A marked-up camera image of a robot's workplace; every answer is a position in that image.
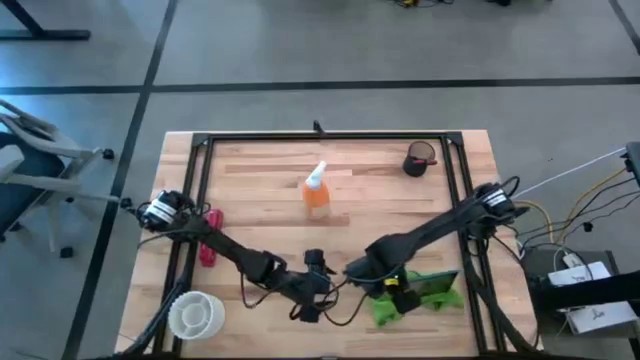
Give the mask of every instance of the orange spray bottle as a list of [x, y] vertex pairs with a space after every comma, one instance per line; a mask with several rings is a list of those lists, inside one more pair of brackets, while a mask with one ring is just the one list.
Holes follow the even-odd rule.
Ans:
[[319, 219], [329, 215], [329, 189], [322, 181], [322, 175], [324, 175], [326, 168], [327, 163], [321, 161], [304, 183], [302, 198], [307, 207], [307, 216], [310, 219]]

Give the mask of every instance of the black metal frame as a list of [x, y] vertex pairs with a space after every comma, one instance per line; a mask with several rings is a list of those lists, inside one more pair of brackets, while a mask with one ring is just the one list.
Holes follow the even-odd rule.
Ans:
[[[189, 154], [189, 161], [187, 164], [187, 171], [185, 176], [185, 183], [183, 186], [183, 192], [186, 194], [191, 193], [193, 176], [195, 173], [196, 158], [200, 149], [205, 147], [204, 162], [202, 166], [202, 174], [200, 184], [198, 187], [198, 193], [196, 195], [196, 204], [202, 206], [206, 197], [206, 190], [209, 180], [209, 173], [211, 163], [213, 160], [213, 149], [216, 141], [261, 141], [261, 140], [365, 140], [365, 139], [422, 139], [422, 140], [438, 140], [442, 147], [442, 153], [444, 158], [444, 166], [447, 174], [447, 181], [449, 185], [449, 193], [451, 196], [451, 202], [453, 206], [457, 206], [460, 202], [460, 196], [458, 194], [458, 187], [456, 184], [456, 177], [454, 172], [454, 166], [451, 156], [450, 146], [453, 146], [458, 153], [460, 162], [460, 174], [462, 177], [464, 189], [466, 195], [470, 195], [473, 192], [473, 184], [471, 181], [471, 174], [469, 171], [469, 164], [464, 148], [464, 141], [461, 132], [324, 132], [321, 128], [316, 128], [317, 132], [272, 132], [272, 133], [196, 133], [193, 135], [191, 143], [191, 151]], [[464, 231], [458, 232], [460, 251], [462, 253], [462, 263], [464, 264], [464, 274], [467, 284], [467, 292], [469, 297], [469, 307], [471, 310], [471, 318], [474, 327], [474, 333], [476, 338], [476, 344], [479, 352], [488, 350], [487, 338], [485, 335], [484, 327], [482, 324], [482, 314], [480, 313], [479, 301], [477, 293], [472, 289], [469, 283], [470, 271], [475, 269], [471, 266], [471, 253], [468, 249], [468, 238]], [[489, 267], [489, 260], [483, 247], [482, 242], [478, 242], [478, 256], [480, 267], [482, 270], [482, 279], [485, 286], [495, 295], [495, 289], [493, 286], [493, 279], [491, 276], [491, 270]], [[178, 258], [180, 255], [181, 246], [179, 244], [173, 244], [171, 247], [171, 253], [169, 255], [169, 264], [167, 266], [167, 274], [164, 283], [164, 289], [162, 299], [164, 300], [168, 292], [173, 287], [177, 275]], [[193, 277], [193, 271], [196, 264], [196, 255], [198, 252], [197, 244], [190, 244], [187, 260], [184, 265], [184, 270], [187, 272], [187, 289], [191, 288], [191, 280]], [[493, 333], [496, 339], [496, 349], [498, 351], [505, 351], [506, 344], [504, 340], [504, 334], [500, 328], [497, 319], [493, 314], [489, 314]], [[164, 340], [166, 334], [166, 322], [163, 322], [158, 327], [153, 344], [153, 353], [159, 353], [163, 351]], [[180, 355], [182, 350], [182, 341], [176, 337], [173, 339], [171, 352]]]
[[0, 30], [0, 40], [88, 40], [89, 30], [46, 30], [25, 10], [18, 0], [0, 0], [27, 30]]

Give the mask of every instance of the red object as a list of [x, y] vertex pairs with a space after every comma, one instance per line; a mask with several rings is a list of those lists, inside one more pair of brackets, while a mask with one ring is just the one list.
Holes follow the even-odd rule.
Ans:
[[[218, 209], [213, 209], [207, 214], [207, 222], [215, 229], [222, 229], [224, 214]], [[205, 244], [200, 244], [200, 263], [204, 267], [213, 267], [216, 264], [216, 252]]]

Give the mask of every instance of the gray floor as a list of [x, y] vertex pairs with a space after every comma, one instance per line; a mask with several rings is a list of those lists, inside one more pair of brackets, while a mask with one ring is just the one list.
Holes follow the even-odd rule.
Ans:
[[[23, 3], [46, 26], [86, 27], [94, 36], [1, 43], [0, 87], [141, 85], [168, 1]], [[640, 3], [620, 4], [640, 29]], [[0, 26], [17, 28], [3, 11]], [[374, 0], [179, 0], [155, 84], [620, 76], [640, 76], [640, 57], [601, 0], [514, 0], [509, 8], [457, 0], [420, 10]], [[82, 144], [120, 152], [138, 95], [5, 98]], [[327, 129], [489, 129], [500, 173], [520, 175], [526, 188], [639, 140], [639, 100], [640, 85], [152, 94], [124, 194], [148, 197], [166, 131], [309, 129], [314, 119]], [[97, 165], [87, 189], [106, 193], [117, 163]], [[562, 219], [582, 191], [620, 166], [612, 157], [524, 198]], [[638, 209], [576, 233], [570, 245], [611, 249], [622, 271], [637, 270]], [[78, 252], [71, 260], [48, 253], [38, 217], [0, 246], [0, 287], [11, 289], [0, 296], [3, 359], [60, 358], [103, 212], [100, 203], [67, 206], [66, 242]], [[521, 227], [539, 222], [531, 215]], [[113, 349], [139, 234], [134, 219], [118, 216], [81, 358]], [[543, 340], [559, 354], [632, 356], [624, 340]]]

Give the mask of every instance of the chair wheel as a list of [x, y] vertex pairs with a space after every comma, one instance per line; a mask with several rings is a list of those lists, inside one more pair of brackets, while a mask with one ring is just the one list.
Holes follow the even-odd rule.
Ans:
[[111, 149], [104, 149], [102, 151], [102, 158], [105, 160], [113, 160], [116, 158], [116, 154]]
[[20, 224], [19, 222], [16, 222], [15, 224], [13, 224], [13, 226], [9, 228], [9, 231], [16, 232], [16, 231], [22, 230], [22, 228], [23, 228], [22, 224]]
[[60, 258], [61, 259], [69, 259], [73, 257], [73, 248], [71, 246], [66, 246], [60, 249]]

